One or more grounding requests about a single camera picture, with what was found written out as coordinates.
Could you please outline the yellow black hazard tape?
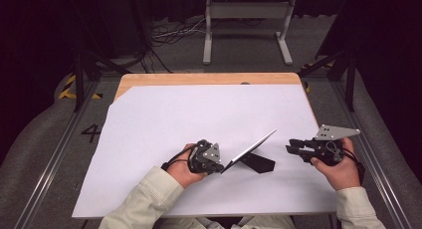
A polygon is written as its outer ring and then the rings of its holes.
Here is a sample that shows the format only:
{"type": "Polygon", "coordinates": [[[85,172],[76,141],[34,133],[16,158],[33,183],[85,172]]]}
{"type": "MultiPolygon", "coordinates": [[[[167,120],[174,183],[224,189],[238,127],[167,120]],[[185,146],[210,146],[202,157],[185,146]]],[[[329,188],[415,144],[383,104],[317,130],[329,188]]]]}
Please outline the yellow black hazard tape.
{"type": "Polygon", "coordinates": [[[59,94],[60,99],[75,99],[77,97],[76,93],[71,92],[71,86],[73,85],[75,81],[76,81],[76,75],[70,74],[62,91],[59,94]]]}

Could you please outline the black tripod stand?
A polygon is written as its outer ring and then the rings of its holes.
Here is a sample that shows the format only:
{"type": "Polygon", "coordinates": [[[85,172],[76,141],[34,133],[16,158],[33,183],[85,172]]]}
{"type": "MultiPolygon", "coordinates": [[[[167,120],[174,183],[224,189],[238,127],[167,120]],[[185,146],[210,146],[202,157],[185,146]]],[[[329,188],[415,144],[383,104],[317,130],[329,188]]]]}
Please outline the black tripod stand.
{"type": "Polygon", "coordinates": [[[113,63],[111,60],[96,54],[92,51],[82,50],[75,54],[75,69],[76,75],[76,96],[77,102],[74,112],[78,112],[87,98],[84,87],[84,76],[87,76],[91,82],[98,82],[102,76],[100,67],[97,62],[102,63],[112,71],[120,73],[121,75],[128,74],[128,70],[113,63]]]}
{"type": "Polygon", "coordinates": [[[300,78],[309,75],[310,73],[319,70],[324,65],[332,63],[332,67],[326,74],[327,78],[331,82],[338,82],[343,74],[346,74],[346,84],[345,84],[345,103],[348,109],[353,113],[353,93],[354,93],[354,81],[356,73],[356,48],[349,48],[341,50],[335,54],[328,55],[327,57],[311,64],[305,69],[301,69],[298,72],[300,78]]]}

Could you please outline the black glossy tablet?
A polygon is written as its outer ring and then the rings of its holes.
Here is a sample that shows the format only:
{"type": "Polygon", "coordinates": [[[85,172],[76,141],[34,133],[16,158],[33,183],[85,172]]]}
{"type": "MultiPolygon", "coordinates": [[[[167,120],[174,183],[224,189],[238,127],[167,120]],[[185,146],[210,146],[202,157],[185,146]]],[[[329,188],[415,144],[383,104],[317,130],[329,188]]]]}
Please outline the black glossy tablet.
{"type": "Polygon", "coordinates": [[[247,149],[245,149],[243,152],[235,156],[224,167],[224,169],[221,171],[221,174],[223,174],[225,171],[227,171],[229,168],[231,168],[238,162],[242,162],[257,173],[267,173],[273,171],[275,169],[276,163],[269,158],[255,154],[254,150],[257,149],[260,145],[262,145],[276,131],[276,129],[271,130],[264,137],[262,137],[261,139],[253,143],[251,146],[249,146],[247,149]]]}

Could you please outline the person's right hand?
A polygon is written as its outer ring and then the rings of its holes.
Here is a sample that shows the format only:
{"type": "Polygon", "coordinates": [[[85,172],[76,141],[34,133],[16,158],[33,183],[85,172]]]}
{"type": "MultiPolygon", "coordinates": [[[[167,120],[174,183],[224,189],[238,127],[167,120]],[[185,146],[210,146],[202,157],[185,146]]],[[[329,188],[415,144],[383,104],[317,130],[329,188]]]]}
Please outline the person's right hand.
{"type": "Polygon", "coordinates": [[[311,163],[325,176],[335,191],[361,185],[356,164],[348,157],[345,157],[342,162],[335,166],[328,166],[315,157],[311,159],[311,163]]]}

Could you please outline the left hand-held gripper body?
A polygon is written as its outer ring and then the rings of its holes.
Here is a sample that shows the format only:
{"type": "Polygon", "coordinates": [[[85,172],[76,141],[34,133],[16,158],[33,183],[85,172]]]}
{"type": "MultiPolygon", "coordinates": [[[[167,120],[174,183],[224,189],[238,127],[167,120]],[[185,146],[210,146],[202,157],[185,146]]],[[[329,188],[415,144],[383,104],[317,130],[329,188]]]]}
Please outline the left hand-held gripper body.
{"type": "Polygon", "coordinates": [[[188,167],[192,173],[212,174],[212,166],[221,164],[218,143],[211,143],[205,139],[198,141],[188,157],[188,167]]]}

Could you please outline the white metal frame stand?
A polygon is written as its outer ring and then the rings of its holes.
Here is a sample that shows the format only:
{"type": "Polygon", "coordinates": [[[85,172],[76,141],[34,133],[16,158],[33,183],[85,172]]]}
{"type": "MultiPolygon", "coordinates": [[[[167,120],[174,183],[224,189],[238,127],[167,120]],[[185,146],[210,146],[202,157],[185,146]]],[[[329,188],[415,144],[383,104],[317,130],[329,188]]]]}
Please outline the white metal frame stand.
{"type": "Polygon", "coordinates": [[[286,36],[295,6],[296,0],[282,2],[214,2],[206,0],[203,64],[211,63],[213,19],[281,19],[283,27],[275,34],[275,37],[285,64],[290,66],[293,63],[293,58],[287,46],[286,36]]]}

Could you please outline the white paper sheet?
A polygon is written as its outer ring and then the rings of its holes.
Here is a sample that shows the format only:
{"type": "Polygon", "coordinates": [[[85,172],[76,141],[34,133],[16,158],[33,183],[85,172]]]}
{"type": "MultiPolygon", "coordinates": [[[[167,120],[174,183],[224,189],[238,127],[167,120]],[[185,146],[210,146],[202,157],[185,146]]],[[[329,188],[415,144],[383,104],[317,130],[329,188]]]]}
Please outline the white paper sheet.
{"type": "Polygon", "coordinates": [[[200,139],[219,144],[224,164],[259,141],[256,154],[275,168],[259,174],[230,165],[185,189],[168,216],[332,212],[335,193],[324,176],[286,151],[290,139],[317,130],[300,85],[133,87],[108,108],[73,215],[105,216],[153,166],[200,139]]]}

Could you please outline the aluminium floor rail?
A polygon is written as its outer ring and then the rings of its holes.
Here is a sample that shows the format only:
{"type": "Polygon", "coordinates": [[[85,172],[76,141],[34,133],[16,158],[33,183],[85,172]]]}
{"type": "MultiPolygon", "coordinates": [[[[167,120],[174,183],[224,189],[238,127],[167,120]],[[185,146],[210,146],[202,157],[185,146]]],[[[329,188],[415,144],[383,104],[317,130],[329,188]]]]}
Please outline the aluminium floor rail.
{"type": "Polygon", "coordinates": [[[72,116],[53,151],[44,171],[38,179],[38,182],[28,199],[24,209],[22,210],[19,219],[14,225],[13,229],[29,229],[35,215],[41,206],[56,174],[63,161],[63,158],[68,150],[70,141],[77,125],[79,124],[82,115],[84,114],[95,90],[97,89],[98,82],[88,82],[87,88],[83,93],[83,99],[76,112],[72,116]]]}
{"type": "MultiPolygon", "coordinates": [[[[332,90],[336,98],[339,100],[342,110],[345,112],[349,123],[354,127],[362,131],[362,127],[357,119],[355,113],[352,113],[349,110],[345,102],[345,92],[343,91],[341,84],[337,82],[330,83],[332,90]]],[[[377,189],[386,205],[388,212],[394,222],[394,225],[397,229],[413,229],[407,216],[404,213],[404,210],[398,201],[398,198],[393,191],[391,183],[387,178],[384,170],[381,167],[378,159],[376,158],[372,147],[369,144],[369,141],[362,131],[362,133],[357,137],[358,144],[362,147],[361,155],[366,163],[367,168],[370,171],[370,174],[373,178],[374,183],[377,186],[377,189]]]]}

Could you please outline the person's left hand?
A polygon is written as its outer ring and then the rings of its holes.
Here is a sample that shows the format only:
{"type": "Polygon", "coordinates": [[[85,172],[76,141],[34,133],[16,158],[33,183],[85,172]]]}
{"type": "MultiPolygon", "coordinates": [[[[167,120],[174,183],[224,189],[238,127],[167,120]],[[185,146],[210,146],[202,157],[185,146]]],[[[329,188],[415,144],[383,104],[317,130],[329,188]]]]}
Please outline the person's left hand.
{"type": "Polygon", "coordinates": [[[184,146],[182,153],[176,157],[166,169],[183,188],[189,187],[191,184],[201,181],[207,176],[206,173],[192,173],[188,167],[188,157],[193,149],[193,143],[184,146]]]}

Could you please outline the person's torso clothing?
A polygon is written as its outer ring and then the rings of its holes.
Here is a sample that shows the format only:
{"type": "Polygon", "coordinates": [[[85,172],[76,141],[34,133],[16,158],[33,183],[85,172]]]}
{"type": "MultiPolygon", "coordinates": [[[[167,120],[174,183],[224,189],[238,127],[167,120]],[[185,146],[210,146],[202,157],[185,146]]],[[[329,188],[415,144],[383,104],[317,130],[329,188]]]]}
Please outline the person's torso clothing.
{"type": "Polygon", "coordinates": [[[244,216],[225,228],[217,218],[187,218],[179,222],[178,229],[296,229],[290,216],[261,215],[244,216]]]}

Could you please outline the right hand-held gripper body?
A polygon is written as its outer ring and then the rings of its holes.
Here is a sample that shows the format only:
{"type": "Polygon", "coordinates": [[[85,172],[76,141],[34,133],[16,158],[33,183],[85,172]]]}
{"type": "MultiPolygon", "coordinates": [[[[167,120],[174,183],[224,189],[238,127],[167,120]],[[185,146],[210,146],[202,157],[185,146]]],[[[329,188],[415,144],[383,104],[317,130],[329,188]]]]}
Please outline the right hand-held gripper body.
{"type": "Polygon", "coordinates": [[[315,137],[305,141],[305,147],[311,148],[312,151],[305,150],[303,152],[303,161],[310,163],[311,159],[315,157],[328,166],[335,166],[342,162],[346,156],[355,163],[358,163],[356,156],[342,146],[341,140],[345,137],[359,134],[360,130],[358,128],[323,124],[315,137]]]}

